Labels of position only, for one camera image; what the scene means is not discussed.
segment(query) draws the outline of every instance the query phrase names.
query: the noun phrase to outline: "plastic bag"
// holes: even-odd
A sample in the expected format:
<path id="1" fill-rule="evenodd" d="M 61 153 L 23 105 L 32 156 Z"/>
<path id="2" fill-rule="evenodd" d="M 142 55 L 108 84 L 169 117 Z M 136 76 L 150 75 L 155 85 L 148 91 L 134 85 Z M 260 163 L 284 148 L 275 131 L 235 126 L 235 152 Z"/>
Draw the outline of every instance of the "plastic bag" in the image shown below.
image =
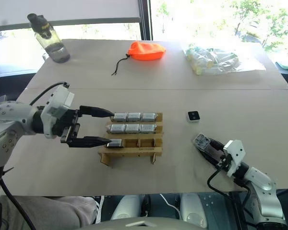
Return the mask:
<path id="1" fill-rule="evenodd" d="M 188 45 L 184 54 L 197 75 L 217 75 L 229 72 L 265 70 L 263 64 L 239 50 L 228 51 L 220 48 L 203 48 Z"/>

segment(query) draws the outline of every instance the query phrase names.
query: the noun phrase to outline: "white table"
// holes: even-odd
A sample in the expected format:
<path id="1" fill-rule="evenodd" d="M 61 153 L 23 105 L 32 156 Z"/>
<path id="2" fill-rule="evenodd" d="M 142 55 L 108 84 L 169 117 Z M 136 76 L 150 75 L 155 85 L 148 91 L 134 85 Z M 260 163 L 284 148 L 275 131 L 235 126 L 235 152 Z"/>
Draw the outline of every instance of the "white table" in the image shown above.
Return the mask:
<path id="1" fill-rule="evenodd" d="M 157 158 L 155 165 L 145 157 L 119 158 L 112 162 L 111 168 L 100 163 L 98 147 L 68 148 L 60 144 L 59 139 L 49 140 L 41 134 L 22 137 L 5 167 L 15 166 L 4 176 L 14 195 L 94 196 L 210 191 L 206 180 L 214 168 L 191 143 L 199 132 L 223 143 L 230 139 L 242 140 L 246 150 L 245 162 L 268 173 L 276 180 L 278 188 L 288 188 L 288 85 L 264 54 L 260 58 L 266 72 L 205 79 L 207 76 L 195 76 L 191 68 L 187 68 L 188 62 L 178 46 L 162 43 L 168 50 L 160 60 L 161 66 L 156 66 L 163 75 L 155 76 L 153 72 L 144 76 L 143 67 L 132 66 L 127 60 L 121 63 L 117 76 L 110 76 L 129 43 L 67 41 L 72 59 L 62 65 L 48 60 L 19 101 L 28 103 L 45 87 L 65 80 L 75 94 L 73 109 L 83 104 L 111 111 L 163 112 L 162 157 Z M 108 50 L 107 54 L 100 53 L 101 46 L 104 51 Z M 112 61 L 103 64 L 101 60 Z M 127 67 L 138 68 L 141 74 L 137 75 Z M 180 78 L 175 74 L 179 71 L 183 73 Z M 49 94 L 36 104 L 43 105 Z M 187 123 L 185 112 L 191 110 L 199 111 L 201 121 L 198 124 Z M 108 118 L 85 116 L 79 121 L 82 125 L 80 137 L 103 136 Z M 213 184 L 222 191 L 239 190 L 232 179 L 223 174 L 218 175 Z"/>

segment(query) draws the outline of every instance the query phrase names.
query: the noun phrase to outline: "person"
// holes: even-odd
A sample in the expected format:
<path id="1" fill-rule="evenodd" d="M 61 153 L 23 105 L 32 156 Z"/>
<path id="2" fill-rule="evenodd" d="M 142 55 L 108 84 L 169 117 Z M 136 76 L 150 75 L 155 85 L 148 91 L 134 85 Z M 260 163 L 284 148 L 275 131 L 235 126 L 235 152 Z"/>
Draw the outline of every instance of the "person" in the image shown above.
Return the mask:
<path id="1" fill-rule="evenodd" d="M 92 197 L 15 196 L 37 230 L 74 230 L 90 225 L 97 216 L 96 201 Z M 29 230 L 29 226 L 7 196 L 2 203 L 1 230 Z"/>

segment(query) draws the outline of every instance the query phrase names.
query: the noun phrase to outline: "orange drawstring pouch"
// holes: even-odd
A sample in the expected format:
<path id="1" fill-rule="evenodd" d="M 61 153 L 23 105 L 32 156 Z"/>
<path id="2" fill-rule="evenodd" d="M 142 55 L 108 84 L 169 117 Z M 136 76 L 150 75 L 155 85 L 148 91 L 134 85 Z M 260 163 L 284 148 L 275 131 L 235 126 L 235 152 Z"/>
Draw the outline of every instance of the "orange drawstring pouch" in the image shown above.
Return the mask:
<path id="1" fill-rule="evenodd" d="M 127 60 L 132 57 L 140 61 L 153 61 L 162 58 L 165 53 L 165 48 L 156 43 L 144 43 L 144 42 L 133 42 L 126 54 L 126 58 L 119 60 L 116 64 L 116 69 L 112 75 L 116 75 L 117 69 L 119 67 L 119 62 L 122 60 Z"/>

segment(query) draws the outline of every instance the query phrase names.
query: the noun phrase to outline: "silver battery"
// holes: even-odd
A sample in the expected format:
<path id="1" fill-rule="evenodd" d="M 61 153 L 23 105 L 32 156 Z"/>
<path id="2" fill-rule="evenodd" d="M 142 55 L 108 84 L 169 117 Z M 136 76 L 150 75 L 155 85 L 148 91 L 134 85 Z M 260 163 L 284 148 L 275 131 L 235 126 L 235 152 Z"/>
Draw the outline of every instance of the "silver battery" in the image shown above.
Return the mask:
<path id="1" fill-rule="evenodd" d="M 142 121 L 154 122 L 156 121 L 156 118 L 157 118 L 156 113 L 143 113 Z"/>
<path id="2" fill-rule="evenodd" d="M 117 122 L 127 121 L 127 113 L 115 113 L 112 120 Z"/>
<path id="3" fill-rule="evenodd" d="M 128 122 L 137 122 L 141 120 L 141 113 L 128 113 L 127 121 Z"/>
<path id="4" fill-rule="evenodd" d="M 125 124 L 113 124 L 110 125 L 109 131 L 111 134 L 123 134 L 125 133 L 126 125 Z"/>
<path id="5" fill-rule="evenodd" d="M 155 133 L 156 132 L 156 125 L 141 125 L 141 133 Z"/>
<path id="6" fill-rule="evenodd" d="M 122 139 L 110 139 L 112 142 L 107 144 L 107 148 L 123 148 L 123 141 Z"/>
<path id="7" fill-rule="evenodd" d="M 127 124 L 126 125 L 126 133 L 140 133 L 141 125 L 140 124 Z"/>

